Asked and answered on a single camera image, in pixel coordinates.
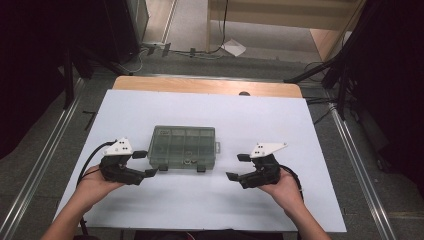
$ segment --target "person's left hand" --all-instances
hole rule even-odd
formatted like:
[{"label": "person's left hand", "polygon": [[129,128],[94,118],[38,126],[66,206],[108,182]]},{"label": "person's left hand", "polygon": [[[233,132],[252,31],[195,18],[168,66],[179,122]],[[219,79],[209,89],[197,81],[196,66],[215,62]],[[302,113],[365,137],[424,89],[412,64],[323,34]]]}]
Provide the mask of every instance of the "person's left hand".
[{"label": "person's left hand", "polygon": [[82,211],[87,212],[91,207],[102,200],[113,190],[125,185],[118,182],[108,182],[103,178],[99,165],[90,167],[85,176],[78,184],[77,189],[72,195],[70,201],[74,202]]}]

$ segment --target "person's right hand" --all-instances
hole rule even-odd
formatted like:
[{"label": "person's right hand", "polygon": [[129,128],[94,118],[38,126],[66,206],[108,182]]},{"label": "person's right hand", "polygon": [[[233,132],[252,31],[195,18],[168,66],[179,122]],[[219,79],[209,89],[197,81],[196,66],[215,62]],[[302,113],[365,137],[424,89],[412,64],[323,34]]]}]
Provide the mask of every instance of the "person's right hand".
[{"label": "person's right hand", "polygon": [[277,184],[260,186],[259,189],[271,195],[287,215],[298,207],[304,207],[296,181],[284,169],[280,170],[280,181]]}]

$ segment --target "black curtain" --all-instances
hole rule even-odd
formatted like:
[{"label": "black curtain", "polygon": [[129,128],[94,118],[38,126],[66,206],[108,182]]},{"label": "black curtain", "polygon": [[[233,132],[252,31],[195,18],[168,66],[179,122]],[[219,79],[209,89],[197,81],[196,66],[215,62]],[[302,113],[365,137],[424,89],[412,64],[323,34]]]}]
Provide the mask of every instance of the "black curtain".
[{"label": "black curtain", "polygon": [[0,3],[0,159],[64,89],[63,15],[54,1]]},{"label": "black curtain", "polygon": [[424,196],[424,2],[381,1],[349,56],[353,94],[389,141],[381,157]]}]

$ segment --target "hand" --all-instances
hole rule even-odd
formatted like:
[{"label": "hand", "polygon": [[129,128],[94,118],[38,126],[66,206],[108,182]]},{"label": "hand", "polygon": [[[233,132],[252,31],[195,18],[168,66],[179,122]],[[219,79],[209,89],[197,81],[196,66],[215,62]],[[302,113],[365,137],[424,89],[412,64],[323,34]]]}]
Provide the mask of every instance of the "hand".
[{"label": "hand", "polygon": [[87,173],[89,174],[78,184],[71,199],[41,239],[73,239],[75,229],[84,213],[106,197],[108,193],[124,185],[123,183],[105,181],[98,165],[89,168],[86,171]]},{"label": "hand", "polygon": [[280,181],[277,184],[264,185],[259,189],[271,195],[287,215],[292,210],[304,206],[296,181],[290,173],[283,169],[280,169]]},{"label": "hand", "polygon": [[280,181],[277,184],[264,185],[259,188],[271,195],[284,209],[284,212],[296,225],[302,239],[330,239],[306,208],[296,181],[290,173],[281,169]]},{"label": "hand", "polygon": [[91,207],[102,200],[113,190],[123,186],[123,183],[107,182],[99,170],[99,165],[90,167],[78,184],[72,198],[69,200],[77,204],[84,212],[87,212]]}]

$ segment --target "floor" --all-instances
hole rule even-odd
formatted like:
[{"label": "floor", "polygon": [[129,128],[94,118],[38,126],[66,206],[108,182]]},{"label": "floor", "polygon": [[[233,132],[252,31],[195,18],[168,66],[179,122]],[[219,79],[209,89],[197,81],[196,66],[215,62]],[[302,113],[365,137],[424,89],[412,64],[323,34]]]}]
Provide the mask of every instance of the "floor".
[{"label": "floor", "polygon": [[[149,42],[171,43],[171,49],[188,50],[196,48],[203,50],[206,36],[205,22],[193,21],[203,19],[202,11],[206,11],[206,0],[148,1],[148,4],[160,3],[167,9],[163,14],[171,19],[168,30],[162,28],[162,33],[150,35]],[[157,16],[151,7],[151,16]],[[215,23],[212,43],[219,44],[220,32],[218,22]],[[291,75],[299,74],[319,62],[319,55],[314,47],[312,37],[307,29],[263,27],[258,29],[252,25],[227,25],[226,36],[235,39],[247,47],[247,51],[238,58],[231,58],[223,50],[217,54],[225,56],[219,61],[191,59],[180,55],[170,55],[163,58],[156,53],[152,56],[142,56],[143,70],[136,74],[178,74],[224,76],[267,81],[281,81]],[[138,67],[135,59],[125,65]],[[75,161],[89,133],[91,115],[83,112],[95,112],[101,104],[107,89],[113,85],[116,76],[101,67],[95,67],[95,76],[84,80],[81,89],[81,99],[76,106],[72,121],[55,147],[50,164],[44,177],[32,197],[26,211],[16,226],[11,239],[39,238],[53,219],[55,209],[68,183]],[[313,76],[319,80],[323,74]],[[325,92],[313,80],[301,84],[305,97],[326,97]],[[19,147],[9,156],[0,161],[0,218],[6,218],[12,203],[18,196],[32,167],[38,161],[55,123],[63,113],[64,96],[52,103],[48,111],[35,123],[31,131],[22,140]],[[327,104],[310,105],[312,119],[319,119],[328,111]],[[366,138],[360,124],[354,117],[347,115],[346,124],[355,140],[362,161],[368,172],[369,179],[381,200],[388,215],[391,227],[397,239],[422,239],[424,236],[424,201],[414,188],[414,184],[401,174],[386,174],[379,170],[376,155]],[[325,156],[330,176],[333,181],[339,205],[348,228],[347,233],[331,234],[333,239],[394,239],[381,237],[375,219],[370,213],[369,205],[364,198],[363,189],[358,181],[357,173],[352,167],[345,150],[334,118],[327,115],[316,125],[316,131]],[[115,229],[90,229],[90,233],[101,239],[119,239],[120,231]],[[124,239],[132,239],[134,231],[125,231]],[[295,239],[295,234],[288,233],[286,239]]]}]

